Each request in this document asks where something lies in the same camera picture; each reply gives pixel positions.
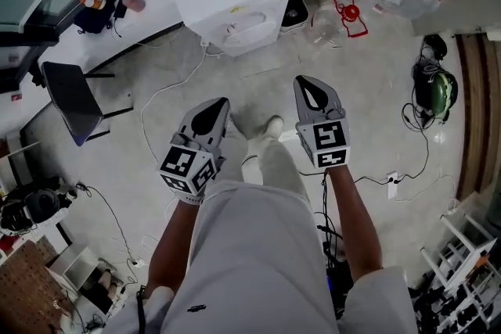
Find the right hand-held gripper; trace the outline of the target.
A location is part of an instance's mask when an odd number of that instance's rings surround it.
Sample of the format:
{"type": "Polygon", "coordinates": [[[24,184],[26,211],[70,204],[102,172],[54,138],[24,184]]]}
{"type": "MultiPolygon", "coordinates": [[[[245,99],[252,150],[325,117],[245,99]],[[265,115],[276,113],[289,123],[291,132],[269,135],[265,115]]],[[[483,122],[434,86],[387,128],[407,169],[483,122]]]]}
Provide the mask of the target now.
{"type": "Polygon", "coordinates": [[[298,75],[294,94],[296,131],[314,168],[346,165],[351,151],[349,126],[336,91],[317,78],[298,75]]]}

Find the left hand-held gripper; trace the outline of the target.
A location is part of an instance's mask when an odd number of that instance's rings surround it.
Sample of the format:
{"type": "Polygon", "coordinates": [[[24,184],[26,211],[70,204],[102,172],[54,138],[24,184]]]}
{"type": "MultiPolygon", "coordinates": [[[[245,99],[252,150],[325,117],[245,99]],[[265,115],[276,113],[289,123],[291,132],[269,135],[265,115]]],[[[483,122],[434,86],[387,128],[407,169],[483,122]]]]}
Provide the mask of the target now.
{"type": "Polygon", "coordinates": [[[220,171],[225,157],[219,149],[225,135],[230,102],[209,99],[191,109],[168,144],[157,172],[170,190],[183,196],[202,196],[220,171]]]}

